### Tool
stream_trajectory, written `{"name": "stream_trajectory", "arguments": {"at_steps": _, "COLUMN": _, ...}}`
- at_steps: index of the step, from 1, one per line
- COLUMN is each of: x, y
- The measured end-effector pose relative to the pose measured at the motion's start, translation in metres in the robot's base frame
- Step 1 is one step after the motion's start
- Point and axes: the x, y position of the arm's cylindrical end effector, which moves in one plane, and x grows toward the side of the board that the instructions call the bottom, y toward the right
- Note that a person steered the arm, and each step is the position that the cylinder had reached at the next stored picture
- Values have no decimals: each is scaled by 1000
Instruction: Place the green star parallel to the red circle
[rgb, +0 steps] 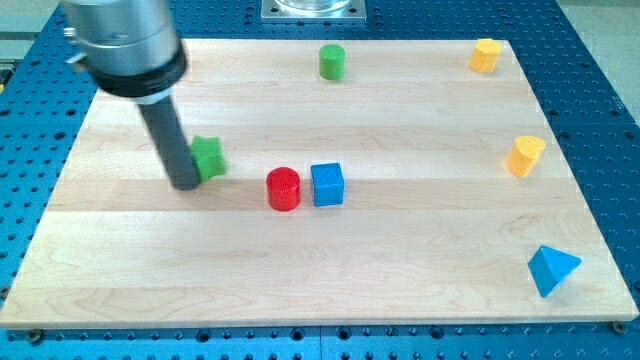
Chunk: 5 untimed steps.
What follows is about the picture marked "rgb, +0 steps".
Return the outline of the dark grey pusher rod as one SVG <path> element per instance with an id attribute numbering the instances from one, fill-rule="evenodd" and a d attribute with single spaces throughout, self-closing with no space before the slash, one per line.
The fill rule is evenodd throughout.
<path id="1" fill-rule="evenodd" d="M 171 185 L 193 190 L 201 182 L 172 98 L 137 105 Z"/>

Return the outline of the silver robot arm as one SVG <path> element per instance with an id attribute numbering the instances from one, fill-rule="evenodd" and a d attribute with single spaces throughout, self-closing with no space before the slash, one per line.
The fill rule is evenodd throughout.
<path id="1" fill-rule="evenodd" d="M 64 36 L 80 48 L 67 60 L 103 91 L 134 102 L 171 185 L 192 190 L 200 175 L 172 101 L 187 56 L 166 0 L 62 0 Z"/>

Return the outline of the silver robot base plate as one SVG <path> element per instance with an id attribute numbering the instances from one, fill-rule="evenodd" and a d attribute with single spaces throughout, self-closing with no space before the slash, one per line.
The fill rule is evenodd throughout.
<path id="1" fill-rule="evenodd" d="M 365 0 L 262 0 L 266 23 L 349 22 L 367 19 Z"/>

